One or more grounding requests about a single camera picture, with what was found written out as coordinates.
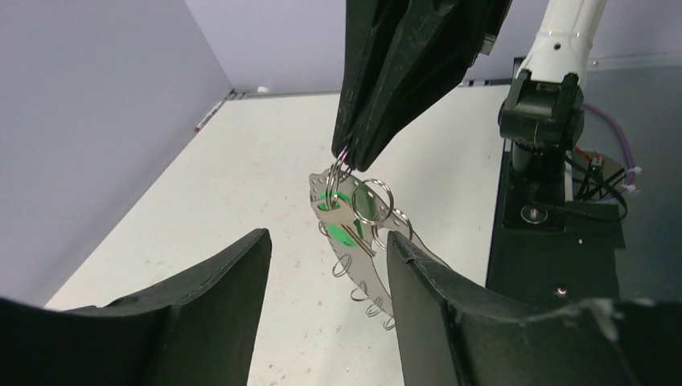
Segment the gray wall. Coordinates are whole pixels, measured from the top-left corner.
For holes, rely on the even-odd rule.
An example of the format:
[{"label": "gray wall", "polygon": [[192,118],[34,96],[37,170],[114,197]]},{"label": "gray wall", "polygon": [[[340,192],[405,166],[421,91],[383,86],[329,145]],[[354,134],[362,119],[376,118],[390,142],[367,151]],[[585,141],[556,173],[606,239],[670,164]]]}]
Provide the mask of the gray wall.
[{"label": "gray wall", "polygon": [[44,304],[230,89],[183,0],[1,0],[0,296]]},{"label": "gray wall", "polygon": [[[548,0],[514,0],[491,56],[467,79],[508,78],[528,53]],[[338,90],[343,78],[346,0],[187,0],[239,92]],[[609,0],[593,55],[682,51],[680,0]]]}]

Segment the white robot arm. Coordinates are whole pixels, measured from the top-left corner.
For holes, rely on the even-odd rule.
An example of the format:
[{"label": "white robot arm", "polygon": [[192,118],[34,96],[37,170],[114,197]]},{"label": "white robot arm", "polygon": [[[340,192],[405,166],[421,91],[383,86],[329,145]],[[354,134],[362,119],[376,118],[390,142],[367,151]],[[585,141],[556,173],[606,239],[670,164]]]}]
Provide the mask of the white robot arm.
[{"label": "white robot arm", "polygon": [[531,80],[560,84],[566,74],[576,74],[585,90],[588,57],[606,0],[550,0],[540,30],[522,70]]}]

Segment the metal key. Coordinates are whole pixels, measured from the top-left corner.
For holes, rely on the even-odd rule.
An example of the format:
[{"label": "metal key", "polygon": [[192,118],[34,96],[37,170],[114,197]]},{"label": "metal key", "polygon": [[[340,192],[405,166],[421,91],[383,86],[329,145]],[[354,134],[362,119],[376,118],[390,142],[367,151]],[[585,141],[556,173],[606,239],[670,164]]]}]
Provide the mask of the metal key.
[{"label": "metal key", "polygon": [[365,240],[357,231],[357,217],[351,208],[351,205],[342,199],[337,199],[336,204],[331,210],[325,210],[327,207],[325,199],[317,199],[310,202],[315,215],[325,225],[335,225],[341,228],[346,234],[365,252],[368,256],[374,257],[376,254],[372,250],[372,239]]}]

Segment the white table surface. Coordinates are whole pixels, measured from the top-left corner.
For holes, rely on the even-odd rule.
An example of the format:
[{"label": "white table surface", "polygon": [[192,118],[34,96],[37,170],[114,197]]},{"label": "white table surface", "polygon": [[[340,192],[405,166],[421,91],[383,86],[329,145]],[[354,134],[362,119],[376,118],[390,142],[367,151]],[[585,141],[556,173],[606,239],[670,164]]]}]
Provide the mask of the white table surface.
[{"label": "white table surface", "polygon": [[[479,284],[507,90],[455,89],[365,174],[392,188],[432,251]],[[47,307],[104,306],[268,228],[273,255],[249,385],[403,384],[395,330],[351,301],[348,277],[332,277],[336,258],[310,209],[308,175],[333,162],[337,103],[322,95],[225,104]]]}]

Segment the black mounting base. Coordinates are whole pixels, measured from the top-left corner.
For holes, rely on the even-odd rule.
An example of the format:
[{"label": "black mounting base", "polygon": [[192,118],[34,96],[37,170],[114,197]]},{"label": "black mounting base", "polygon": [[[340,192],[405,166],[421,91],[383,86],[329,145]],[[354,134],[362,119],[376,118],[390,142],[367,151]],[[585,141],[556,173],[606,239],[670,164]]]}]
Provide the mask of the black mounting base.
[{"label": "black mounting base", "polygon": [[[618,298],[614,250],[625,248],[620,223],[568,216],[561,231],[515,227],[503,221],[515,186],[511,154],[503,153],[486,287],[519,302],[552,309],[583,298]],[[567,207],[616,216],[618,207],[569,201]]]}]

